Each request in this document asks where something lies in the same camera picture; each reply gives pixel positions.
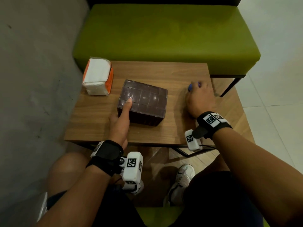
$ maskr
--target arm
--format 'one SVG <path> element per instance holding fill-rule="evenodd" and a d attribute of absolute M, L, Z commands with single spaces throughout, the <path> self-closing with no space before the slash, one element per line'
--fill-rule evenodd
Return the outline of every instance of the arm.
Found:
<path fill-rule="evenodd" d="M 211 87 L 192 83 L 187 107 L 197 118 L 215 111 Z M 231 128 L 222 128 L 213 141 L 233 175 L 271 226 L 303 224 L 303 175 L 263 148 L 246 140 Z"/>
<path fill-rule="evenodd" d="M 127 146 L 129 110 L 131 100 L 124 107 L 121 116 L 110 117 L 108 139 Z M 91 165 L 85 169 L 78 181 L 62 198 L 39 220 L 40 226 L 91 226 L 108 186 L 110 175 Z"/>

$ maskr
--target black shorts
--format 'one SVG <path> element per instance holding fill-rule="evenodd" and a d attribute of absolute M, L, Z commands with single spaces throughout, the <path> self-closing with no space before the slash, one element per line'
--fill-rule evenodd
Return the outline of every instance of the black shorts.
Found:
<path fill-rule="evenodd" d="M 47 200 L 49 210 L 65 193 Z M 263 226 L 263 217 L 230 171 L 214 172 L 193 181 L 184 193 L 185 208 L 171 226 Z M 131 220 L 132 226 L 145 226 L 121 186 L 108 186 L 93 226 L 105 220 Z"/>

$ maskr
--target table top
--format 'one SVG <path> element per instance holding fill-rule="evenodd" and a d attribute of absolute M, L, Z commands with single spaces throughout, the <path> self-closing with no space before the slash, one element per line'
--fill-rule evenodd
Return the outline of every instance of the table top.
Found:
<path fill-rule="evenodd" d="M 112 61 L 114 78 L 108 96 L 90 96 L 82 87 L 67 125 L 66 141 L 106 140 L 108 117 L 117 113 L 118 99 L 125 79 L 168 90 L 166 114 L 156 127 L 131 123 L 128 142 L 132 144 L 183 145 L 184 132 L 195 128 L 185 108 L 185 94 L 191 81 L 206 81 L 211 86 L 207 64 L 172 62 Z"/>

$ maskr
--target blue and purple object in hand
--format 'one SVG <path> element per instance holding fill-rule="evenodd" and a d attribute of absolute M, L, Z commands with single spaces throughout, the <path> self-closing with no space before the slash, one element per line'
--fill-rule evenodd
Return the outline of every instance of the blue and purple object in hand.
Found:
<path fill-rule="evenodd" d="M 187 90 L 188 90 L 189 92 L 192 90 L 192 85 L 191 85 L 191 84 L 189 85 L 189 87 L 188 87 Z"/>

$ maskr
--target forearm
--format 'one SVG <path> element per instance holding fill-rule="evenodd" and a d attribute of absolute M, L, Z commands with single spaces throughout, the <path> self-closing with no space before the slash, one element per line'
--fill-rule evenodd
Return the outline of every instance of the forearm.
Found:
<path fill-rule="evenodd" d="M 283 225 L 303 207 L 303 175 L 230 128 L 213 141 L 265 218 Z"/>
<path fill-rule="evenodd" d="M 110 178 L 96 166 L 89 166 L 37 226 L 91 226 Z"/>

